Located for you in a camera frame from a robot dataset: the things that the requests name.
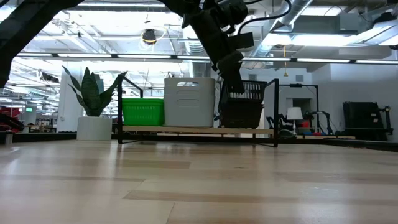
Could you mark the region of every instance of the green basket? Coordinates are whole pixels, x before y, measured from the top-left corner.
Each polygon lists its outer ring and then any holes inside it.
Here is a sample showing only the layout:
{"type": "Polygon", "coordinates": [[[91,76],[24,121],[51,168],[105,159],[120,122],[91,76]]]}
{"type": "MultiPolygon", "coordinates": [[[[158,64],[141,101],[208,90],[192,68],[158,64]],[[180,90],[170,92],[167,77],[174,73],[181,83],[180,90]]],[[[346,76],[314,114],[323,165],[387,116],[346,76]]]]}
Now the green basket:
{"type": "Polygon", "coordinates": [[[123,102],[124,125],[162,126],[164,124],[163,99],[130,99],[123,102]]]}

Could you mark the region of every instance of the wooden shelf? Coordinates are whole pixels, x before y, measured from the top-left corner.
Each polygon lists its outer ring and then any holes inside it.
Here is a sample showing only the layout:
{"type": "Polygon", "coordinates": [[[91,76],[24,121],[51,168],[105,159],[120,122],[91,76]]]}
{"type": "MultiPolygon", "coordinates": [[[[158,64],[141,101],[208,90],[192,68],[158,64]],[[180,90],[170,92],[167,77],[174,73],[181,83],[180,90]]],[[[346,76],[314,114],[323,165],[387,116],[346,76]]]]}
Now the wooden shelf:
{"type": "Polygon", "coordinates": [[[273,129],[244,128],[184,128],[166,126],[123,126],[123,131],[152,131],[162,133],[201,133],[201,134],[273,134],[273,129]]]}
{"type": "Polygon", "coordinates": [[[302,135],[298,135],[297,139],[351,139],[355,140],[354,136],[310,136],[306,135],[305,137],[302,135]]]}

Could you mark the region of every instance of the white storage bin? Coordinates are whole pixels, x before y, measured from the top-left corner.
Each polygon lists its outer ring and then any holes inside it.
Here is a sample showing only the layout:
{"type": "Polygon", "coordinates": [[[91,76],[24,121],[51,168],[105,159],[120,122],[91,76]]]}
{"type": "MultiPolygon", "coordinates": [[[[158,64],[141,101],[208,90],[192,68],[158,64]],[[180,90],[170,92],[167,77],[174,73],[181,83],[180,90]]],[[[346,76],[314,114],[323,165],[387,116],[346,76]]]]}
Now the white storage bin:
{"type": "Polygon", "coordinates": [[[214,78],[165,78],[166,126],[213,127],[214,78]]]}

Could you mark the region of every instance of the black wire basket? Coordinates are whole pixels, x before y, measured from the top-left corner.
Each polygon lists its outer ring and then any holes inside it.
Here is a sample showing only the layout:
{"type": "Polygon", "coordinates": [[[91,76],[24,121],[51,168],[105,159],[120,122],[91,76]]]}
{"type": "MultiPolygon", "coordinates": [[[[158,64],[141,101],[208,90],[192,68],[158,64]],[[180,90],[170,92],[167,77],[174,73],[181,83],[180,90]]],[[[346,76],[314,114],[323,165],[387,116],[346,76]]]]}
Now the black wire basket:
{"type": "Polygon", "coordinates": [[[255,129],[259,126],[267,82],[243,81],[243,85],[244,93],[232,93],[223,84],[218,104],[221,127],[255,129]]]}

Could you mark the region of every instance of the wooden floor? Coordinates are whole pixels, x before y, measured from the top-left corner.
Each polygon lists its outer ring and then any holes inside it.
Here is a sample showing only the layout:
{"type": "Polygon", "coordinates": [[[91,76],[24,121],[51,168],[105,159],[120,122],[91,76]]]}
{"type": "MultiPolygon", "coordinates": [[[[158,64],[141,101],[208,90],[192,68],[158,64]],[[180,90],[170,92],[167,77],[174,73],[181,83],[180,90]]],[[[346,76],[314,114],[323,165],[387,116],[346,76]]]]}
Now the wooden floor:
{"type": "Polygon", "coordinates": [[[1,224],[398,223],[398,154],[57,141],[0,148],[1,224]]]}

